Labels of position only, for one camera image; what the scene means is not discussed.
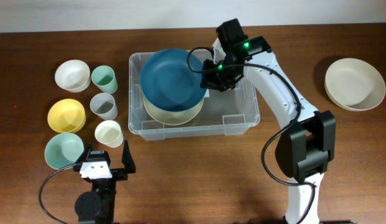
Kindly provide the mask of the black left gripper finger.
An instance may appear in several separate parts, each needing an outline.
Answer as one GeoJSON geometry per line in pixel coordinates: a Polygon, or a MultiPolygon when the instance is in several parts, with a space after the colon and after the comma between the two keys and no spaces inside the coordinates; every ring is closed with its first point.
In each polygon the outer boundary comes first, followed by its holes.
{"type": "Polygon", "coordinates": [[[81,155],[79,156],[79,158],[77,159],[77,163],[83,163],[85,162],[88,158],[89,158],[89,155],[92,151],[92,145],[91,144],[88,144],[83,152],[81,153],[81,155]]]}
{"type": "Polygon", "coordinates": [[[124,140],[124,144],[123,144],[123,153],[122,153],[121,162],[123,163],[127,173],[136,172],[136,166],[132,158],[132,155],[130,153],[128,141],[126,139],[124,140]]]}

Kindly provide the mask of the dark blue large bowl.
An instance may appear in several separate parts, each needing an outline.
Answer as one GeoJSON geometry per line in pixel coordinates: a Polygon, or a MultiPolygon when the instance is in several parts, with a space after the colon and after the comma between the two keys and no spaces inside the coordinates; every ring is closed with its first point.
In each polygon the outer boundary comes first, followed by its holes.
{"type": "Polygon", "coordinates": [[[150,103],[166,111],[185,111],[200,102],[207,90],[202,76],[194,73],[203,63],[182,49],[164,49],[144,63],[140,83],[150,103]]]}

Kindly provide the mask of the beige large bowl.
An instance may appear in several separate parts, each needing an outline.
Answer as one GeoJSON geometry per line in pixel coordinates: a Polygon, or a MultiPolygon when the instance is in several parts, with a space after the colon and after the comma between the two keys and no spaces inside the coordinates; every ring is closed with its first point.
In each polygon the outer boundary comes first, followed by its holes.
{"type": "Polygon", "coordinates": [[[201,100],[194,107],[184,111],[166,111],[153,105],[146,97],[144,97],[144,106],[147,113],[156,121],[170,125],[182,125],[194,119],[202,109],[204,100],[201,100]]]}
{"type": "Polygon", "coordinates": [[[356,58],[333,62],[324,77],[325,91],[337,106],[349,111],[377,107],[386,95],[386,84],[371,64],[356,58]]]}

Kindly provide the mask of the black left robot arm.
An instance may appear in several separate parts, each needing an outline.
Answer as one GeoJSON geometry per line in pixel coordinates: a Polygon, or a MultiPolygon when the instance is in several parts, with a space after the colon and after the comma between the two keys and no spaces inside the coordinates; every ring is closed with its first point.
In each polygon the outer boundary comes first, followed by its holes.
{"type": "Polygon", "coordinates": [[[92,185],[75,202],[75,213],[79,223],[113,223],[116,198],[116,183],[127,181],[129,174],[136,172],[127,140],[123,142],[122,168],[111,168],[107,151],[93,151],[88,145],[77,159],[73,169],[92,185]]]}

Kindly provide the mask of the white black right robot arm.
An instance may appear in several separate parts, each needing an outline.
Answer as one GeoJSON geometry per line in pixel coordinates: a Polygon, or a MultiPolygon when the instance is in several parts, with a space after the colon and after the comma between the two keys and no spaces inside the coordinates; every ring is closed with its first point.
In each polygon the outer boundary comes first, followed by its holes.
{"type": "Polygon", "coordinates": [[[285,223],[319,223],[319,186],[334,158],[336,119],[330,111],[319,112],[294,87],[277,62],[276,55],[262,37],[249,38],[238,19],[222,23],[217,39],[209,48],[212,59],[205,60],[203,88],[225,91],[243,78],[264,98],[275,115],[280,130],[263,146],[261,160],[273,141],[275,157],[288,180],[270,177],[288,186],[285,223]]]}

